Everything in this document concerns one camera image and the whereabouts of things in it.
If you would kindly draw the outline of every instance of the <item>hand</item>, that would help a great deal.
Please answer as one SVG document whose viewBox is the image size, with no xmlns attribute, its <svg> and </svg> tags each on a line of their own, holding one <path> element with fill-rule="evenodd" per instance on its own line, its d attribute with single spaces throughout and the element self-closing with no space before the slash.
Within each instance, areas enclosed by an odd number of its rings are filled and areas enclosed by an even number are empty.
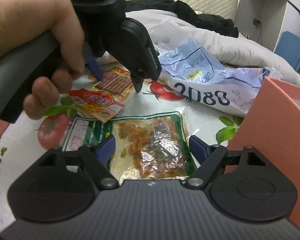
<svg viewBox="0 0 300 240">
<path fill-rule="evenodd" d="M 40 119 L 54 106 L 59 93 L 67 93 L 72 81 L 84 72 L 84 32 L 70 0 L 0 0 L 0 58 L 15 47 L 51 30 L 61 45 L 61 54 L 73 70 L 56 70 L 49 80 L 37 78 L 23 107 L 31 119 Z"/>
</svg>

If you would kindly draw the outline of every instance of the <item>power cord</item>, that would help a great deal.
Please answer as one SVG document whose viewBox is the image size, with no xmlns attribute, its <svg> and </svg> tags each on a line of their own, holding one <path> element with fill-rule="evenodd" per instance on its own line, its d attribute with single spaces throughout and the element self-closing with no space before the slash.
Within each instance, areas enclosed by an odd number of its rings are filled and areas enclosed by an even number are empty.
<svg viewBox="0 0 300 240">
<path fill-rule="evenodd" d="M 258 40 L 257 40 L 257 43 L 261 37 L 261 46 L 262 46 L 262 36 L 261 36 L 261 31 L 262 31 L 262 23 L 260 22 L 260 33 L 259 33 L 259 37 L 258 37 Z"/>
</svg>

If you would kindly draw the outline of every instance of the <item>screw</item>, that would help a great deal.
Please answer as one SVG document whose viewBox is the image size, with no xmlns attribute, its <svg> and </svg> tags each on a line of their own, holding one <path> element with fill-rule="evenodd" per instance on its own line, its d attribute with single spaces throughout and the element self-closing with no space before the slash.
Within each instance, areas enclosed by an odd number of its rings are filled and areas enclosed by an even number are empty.
<svg viewBox="0 0 300 240">
<path fill-rule="evenodd" d="M 94 145 L 93 144 L 88 144 L 87 147 L 89 148 L 90 151 L 94 151 Z"/>
<path fill-rule="evenodd" d="M 113 178 L 104 178 L 101 180 L 101 184 L 104 187 L 112 187 L 117 183 L 117 181 Z"/>
<path fill-rule="evenodd" d="M 203 180 L 200 178 L 190 178 L 188 179 L 188 184 L 192 187 L 199 187 L 203 184 Z"/>
</svg>

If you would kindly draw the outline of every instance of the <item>white plastic bag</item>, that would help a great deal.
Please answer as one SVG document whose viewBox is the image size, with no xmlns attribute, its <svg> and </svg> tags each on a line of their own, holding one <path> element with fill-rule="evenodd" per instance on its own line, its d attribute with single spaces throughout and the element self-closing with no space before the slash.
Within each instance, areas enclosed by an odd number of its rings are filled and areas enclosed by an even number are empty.
<svg viewBox="0 0 300 240">
<path fill-rule="evenodd" d="M 223 66 L 171 20 L 150 34 L 162 66 L 160 78 L 193 101 L 245 116 L 264 78 L 280 78 L 275 69 Z"/>
</svg>

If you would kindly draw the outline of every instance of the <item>electrical outlet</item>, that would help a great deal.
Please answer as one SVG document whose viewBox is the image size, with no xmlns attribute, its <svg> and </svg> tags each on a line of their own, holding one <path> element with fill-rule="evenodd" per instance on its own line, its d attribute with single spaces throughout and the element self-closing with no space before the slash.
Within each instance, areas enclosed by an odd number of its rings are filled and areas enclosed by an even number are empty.
<svg viewBox="0 0 300 240">
<path fill-rule="evenodd" d="M 248 33 L 241 33 L 245 38 L 247 38 L 248 40 L 250 39 L 250 35 Z"/>
<path fill-rule="evenodd" d="M 260 21 L 257 20 L 257 19 L 253 19 L 252 24 L 255 25 L 255 26 L 258 26 L 260 24 Z"/>
</svg>

